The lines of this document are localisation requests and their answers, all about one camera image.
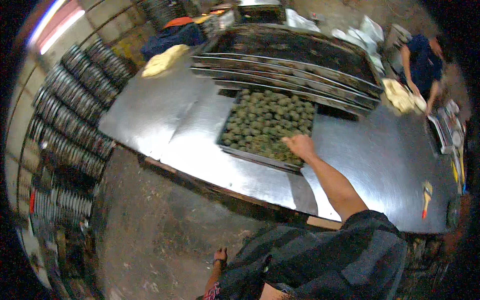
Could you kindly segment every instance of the yellow tool handle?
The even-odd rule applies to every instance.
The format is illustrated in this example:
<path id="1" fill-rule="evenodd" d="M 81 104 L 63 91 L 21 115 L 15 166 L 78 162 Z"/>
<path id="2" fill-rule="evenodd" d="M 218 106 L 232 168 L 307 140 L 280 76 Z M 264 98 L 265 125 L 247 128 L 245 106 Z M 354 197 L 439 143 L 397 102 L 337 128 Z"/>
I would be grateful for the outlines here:
<path id="1" fill-rule="evenodd" d="M 430 196 L 430 194 L 426 190 L 423 190 L 423 197 L 425 198 L 425 204 L 423 205 L 423 211 L 422 211 L 422 214 L 421 214 L 421 218 L 425 219 L 427 217 L 428 202 L 430 202 L 432 197 Z"/>

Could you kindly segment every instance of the fluorescent light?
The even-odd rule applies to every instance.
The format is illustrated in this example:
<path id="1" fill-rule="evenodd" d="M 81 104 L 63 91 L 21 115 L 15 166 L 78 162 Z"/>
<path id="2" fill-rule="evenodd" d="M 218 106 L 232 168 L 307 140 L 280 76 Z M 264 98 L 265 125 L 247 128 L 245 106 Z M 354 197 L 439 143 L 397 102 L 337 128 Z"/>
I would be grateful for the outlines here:
<path id="1" fill-rule="evenodd" d="M 65 0 L 57 0 L 52 7 L 47 11 L 47 13 L 43 16 L 42 20 L 36 27 L 35 31 L 33 32 L 33 35 L 30 37 L 30 40 L 28 43 L 31 45 L 36 42 L 42 31 L 45 29 L 45 26 L 49 23 L 49 21 L 52 19 L 53 15 L 59 10 L 60 6 L 65 2 Z"/>
<path id="2" fill-rule="evenodd" d="M 68 21 L 63 24 L 62 27 L 60 27 L 54 35 L 51 36 L 51 38 L 48 39 L 48 41 L 45 43 L 45 45 L 42 47 L 40 50 L 40 54 L 44 54 L 45 52 L 50 49 L 50 47 L 55 43 L 55 41 L 65 32 L 67 29 L 73 25 L 78 19 L 80 19 L 81 16 L 85 14 L 85 11 L 78 11 L 76 14 L 74 14 Z"/>

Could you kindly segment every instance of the concrete floor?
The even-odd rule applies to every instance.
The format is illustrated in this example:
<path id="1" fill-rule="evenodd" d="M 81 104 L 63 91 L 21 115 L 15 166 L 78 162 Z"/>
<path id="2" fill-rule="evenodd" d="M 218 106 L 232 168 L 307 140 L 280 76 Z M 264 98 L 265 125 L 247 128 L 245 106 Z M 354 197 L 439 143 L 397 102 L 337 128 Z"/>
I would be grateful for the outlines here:
<path id="1" fill-rule="evenodd" d="M 278 212 L 198 191 L 115 150 L 104 175 L 98 244 L 100 286 L 112 300 L 194 299 L 203 293 L 218 247 L 230 257 Z"/>

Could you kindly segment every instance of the stainless steel table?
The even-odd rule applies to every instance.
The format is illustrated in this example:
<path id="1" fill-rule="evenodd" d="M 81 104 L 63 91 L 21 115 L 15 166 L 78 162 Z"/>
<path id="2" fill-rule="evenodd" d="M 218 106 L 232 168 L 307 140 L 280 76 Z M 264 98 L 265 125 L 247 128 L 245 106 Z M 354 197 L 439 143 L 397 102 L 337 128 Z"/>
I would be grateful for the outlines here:
<path id="1" fill-rule="evenodd" d="M 215 144 L 233 104 L 209 79 L 195 78 L 190 60 L 156 79 L 132 78 L 99 129 L 161 163 L 222 188 L 325 219 L 340 221 L 309 166 L 302 175 L 233 157 Z M 455 197 L 451 157 L 437 155 L 423 116 L 397 117 L 379 106 L 348 121 L 317 114 L 312 138 L 321 158 L 342 172 L 366 205 L 399 230 L 439 233 Z M 422 183 L 433 186 L 421 219 Z"/>

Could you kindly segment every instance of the orange cloth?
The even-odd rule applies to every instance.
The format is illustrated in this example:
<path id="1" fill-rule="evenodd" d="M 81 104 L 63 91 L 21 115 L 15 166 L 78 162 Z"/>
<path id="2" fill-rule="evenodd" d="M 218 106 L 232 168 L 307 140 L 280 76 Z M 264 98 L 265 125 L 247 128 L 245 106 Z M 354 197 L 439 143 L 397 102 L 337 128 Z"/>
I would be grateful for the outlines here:
<path id="1" fill-rule="evenodd" d="M 181 18 L 171 20 L 163 27 L 163 29 L 167 27 L 172 27 L 172 26 L 181 26 L 188 23 L 193 23 L 193 20 L 191 17 L 181 17 Z"/>

